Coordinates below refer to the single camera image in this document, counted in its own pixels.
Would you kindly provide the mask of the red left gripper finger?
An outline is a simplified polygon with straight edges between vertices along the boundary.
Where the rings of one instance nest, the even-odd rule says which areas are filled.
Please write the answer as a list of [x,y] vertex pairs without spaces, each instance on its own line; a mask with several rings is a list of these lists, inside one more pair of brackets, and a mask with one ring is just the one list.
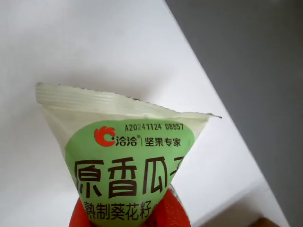
[[71,215],[69,227],[91,227],[88,215],[82,205],[80,198],[78,198],[74,210]]

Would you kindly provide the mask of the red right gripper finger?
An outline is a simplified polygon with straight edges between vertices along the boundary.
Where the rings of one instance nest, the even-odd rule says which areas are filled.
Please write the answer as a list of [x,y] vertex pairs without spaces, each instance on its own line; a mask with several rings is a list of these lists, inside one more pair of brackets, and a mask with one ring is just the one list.
[[169,186],[163,199],[144,223],[145,227],[190,227],[188,215],[173,186]]

